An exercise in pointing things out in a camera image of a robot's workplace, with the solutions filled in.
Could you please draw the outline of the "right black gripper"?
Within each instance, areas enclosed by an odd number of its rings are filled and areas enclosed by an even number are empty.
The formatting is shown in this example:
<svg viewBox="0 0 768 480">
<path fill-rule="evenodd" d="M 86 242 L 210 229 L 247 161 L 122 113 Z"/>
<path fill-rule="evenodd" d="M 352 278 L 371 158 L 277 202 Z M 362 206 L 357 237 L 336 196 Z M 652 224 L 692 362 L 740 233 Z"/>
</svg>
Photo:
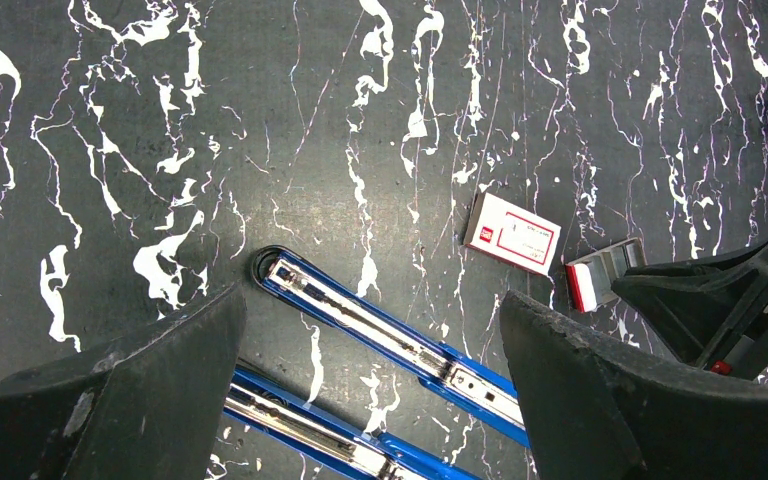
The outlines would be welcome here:
<svg viewBox="0 0 768 480">
<path fill-rule="evenodd" d="M 768 370 L 768 240 L 728 254 L 634 267 L 612 290 L 681 362 L 745 380 Z"/>
</svg>

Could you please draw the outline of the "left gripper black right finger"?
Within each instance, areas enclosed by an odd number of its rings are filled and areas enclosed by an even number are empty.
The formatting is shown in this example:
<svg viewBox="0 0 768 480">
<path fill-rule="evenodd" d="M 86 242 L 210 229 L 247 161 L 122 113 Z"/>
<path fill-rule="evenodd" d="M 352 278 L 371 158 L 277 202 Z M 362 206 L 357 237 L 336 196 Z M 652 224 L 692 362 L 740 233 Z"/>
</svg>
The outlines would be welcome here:
<svg viewBox="0 0 768 480">
<path fill-rule="evenodd" d="M 768 384 L 654 356 L 521 292 L 500 329 L 543 479 L 768 479 Z"/>
</svg>

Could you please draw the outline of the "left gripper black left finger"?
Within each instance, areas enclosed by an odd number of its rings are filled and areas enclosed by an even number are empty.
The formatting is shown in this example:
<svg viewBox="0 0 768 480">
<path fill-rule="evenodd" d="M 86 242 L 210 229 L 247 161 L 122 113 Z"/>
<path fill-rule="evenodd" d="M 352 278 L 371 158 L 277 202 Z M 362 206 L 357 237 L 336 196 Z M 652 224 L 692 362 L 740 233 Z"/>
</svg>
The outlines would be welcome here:
<svg viewBox="0 0 768 480">
<path fill-rule="evenodd" d="M 0 380 L 0 479 L 201 479 L 246 322 L 240 285 Z"/>
</svg>

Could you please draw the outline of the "blue stapler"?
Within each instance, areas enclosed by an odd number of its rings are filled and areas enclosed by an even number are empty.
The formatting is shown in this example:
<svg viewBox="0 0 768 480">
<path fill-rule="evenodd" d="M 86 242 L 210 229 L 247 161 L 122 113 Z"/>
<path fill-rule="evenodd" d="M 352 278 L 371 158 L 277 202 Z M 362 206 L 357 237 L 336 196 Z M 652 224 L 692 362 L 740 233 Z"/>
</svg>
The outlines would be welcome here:
<svg viewBox="0 0 768 480">
<path fill-rule="evenodd" d="M 370 434 L 237 363 L 224 412 L 350 479 L 473 479 L 392 434 Z"/>
<path fill-rule="evenodd" d="M 253 281 L 273 297 L 341 330 L 411 372 L 444 400 L 523 447 L 530 446 L 509 379 L 459 350 L 433 341 L 283 246 L 257 250 L 250 272 Z"/>
</svg>

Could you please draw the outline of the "staple box tray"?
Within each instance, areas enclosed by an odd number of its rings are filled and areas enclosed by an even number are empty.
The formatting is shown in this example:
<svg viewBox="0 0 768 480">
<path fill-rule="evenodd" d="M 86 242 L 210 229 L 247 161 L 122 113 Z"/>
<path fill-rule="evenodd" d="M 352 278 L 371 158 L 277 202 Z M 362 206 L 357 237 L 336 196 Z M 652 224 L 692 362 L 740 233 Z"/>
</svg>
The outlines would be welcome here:
<svg viewBox="0 0 768 480">
<path fill-rule="evenodd" d="M 564 265 L 573 308 L 582 313 L 597 310 L 618 298 L 614 280 L 646 264 L 642 242 L 633 237 L 594 251 Z"/>
</svg>

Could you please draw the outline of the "red white staple box sleeve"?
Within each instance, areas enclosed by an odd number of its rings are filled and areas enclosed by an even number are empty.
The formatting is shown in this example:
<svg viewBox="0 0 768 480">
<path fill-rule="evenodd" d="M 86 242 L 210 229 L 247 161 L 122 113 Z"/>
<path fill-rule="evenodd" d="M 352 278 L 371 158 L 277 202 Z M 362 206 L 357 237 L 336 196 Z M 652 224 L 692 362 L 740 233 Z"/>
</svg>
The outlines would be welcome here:
<svg viewBox="0 0 768 480">
<path fill-rule="evenodd" d="M 463 245 L 548 277 L 562 227 L 489 192 L 470 211 Z"/>
</svg>

